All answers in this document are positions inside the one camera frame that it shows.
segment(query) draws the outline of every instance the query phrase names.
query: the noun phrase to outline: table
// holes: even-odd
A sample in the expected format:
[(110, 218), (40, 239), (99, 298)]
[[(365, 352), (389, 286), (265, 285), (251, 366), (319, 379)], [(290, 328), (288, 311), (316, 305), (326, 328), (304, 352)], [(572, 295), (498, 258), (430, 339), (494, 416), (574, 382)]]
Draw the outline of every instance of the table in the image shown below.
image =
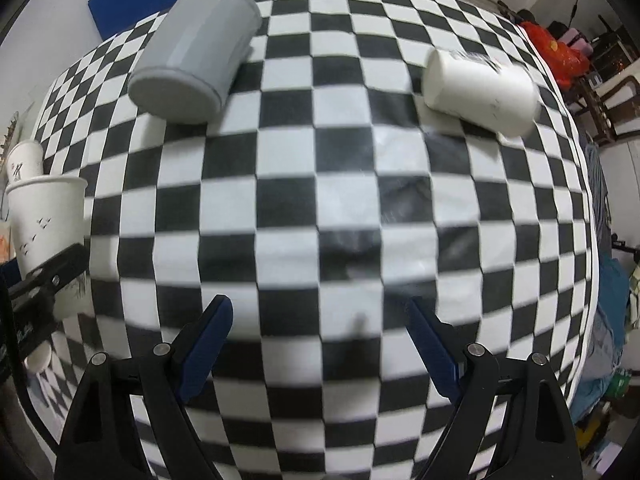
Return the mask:
[[(414, 294), (464, 341), (548, 355), (571, 399), (598, 290), (591, 197), (575, 125), (523, 32), (457, 0), (255, 1), (262, 27), (218, 124), (165, 124), (128, 98), (158, 15), (49, 91), (34, 136), (48, 171), (88, 181), (95, 311), (52, 336), (52, 409), (65, 415), (96, 349), (148, 351), (217, 293), (234, 326), (189, 410), (228, 479), (415, 474), (451, 407), (403, 326)], [(529, 68), (535, 131), (507, 140), (426, 108), (433, 46)]]

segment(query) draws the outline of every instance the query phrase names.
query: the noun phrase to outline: paper cup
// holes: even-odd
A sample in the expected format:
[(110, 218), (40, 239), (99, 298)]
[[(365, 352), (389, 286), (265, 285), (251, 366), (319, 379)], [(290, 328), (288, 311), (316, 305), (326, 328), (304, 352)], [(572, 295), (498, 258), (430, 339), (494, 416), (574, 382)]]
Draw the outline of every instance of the paper cup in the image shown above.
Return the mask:
[(538, 87), (523, 67), (438, 49), (427, 54), (422, 94), (429, 108), (505, 137), (529, 134), (540, 106)]
[(9, 184), (41, 176), (44, 152), (39, 142), (24, 140), (14, 146), (6, 158), (6, 176)]

